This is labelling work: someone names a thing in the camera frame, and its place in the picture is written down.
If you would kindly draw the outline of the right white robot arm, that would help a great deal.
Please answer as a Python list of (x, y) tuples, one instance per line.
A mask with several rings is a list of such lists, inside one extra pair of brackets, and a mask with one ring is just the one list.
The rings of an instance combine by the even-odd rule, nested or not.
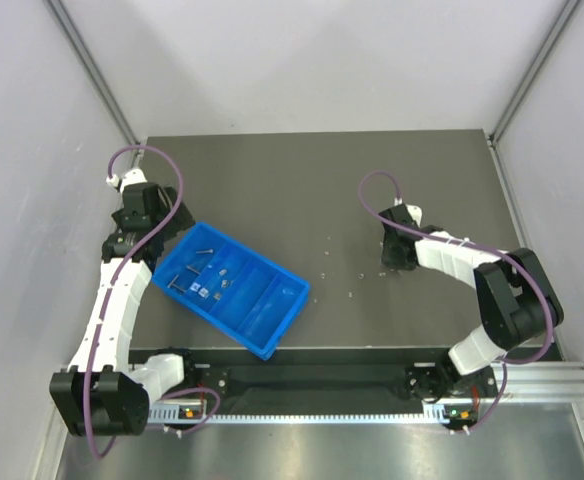
[(435, 362), (430, 397), (463, 390), (470, 379), (511, 350), (564, 320), (564, 310), (536, 253), (527, 248), (486, 251), (447, 231), (420, 225), (421, 209), (396, 202), (379, 213), (381, 262), (397, 271), (425, 268), (476, 293), (481, 324)]

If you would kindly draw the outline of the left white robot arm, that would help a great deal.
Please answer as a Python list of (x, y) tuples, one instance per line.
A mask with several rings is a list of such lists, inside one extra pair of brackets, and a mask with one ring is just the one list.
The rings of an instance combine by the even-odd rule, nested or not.
[(122, 206), (102, 244), (100, 280), (83, 339), (49, 391), (73, 436), (132, 436), (145, 429), (150, 406), (185, 378), (185, 359), (170, 350), (130, 367), (137, 313), (166, 242), (195, 225), (173, 187), (134, 168), (115, 178)]

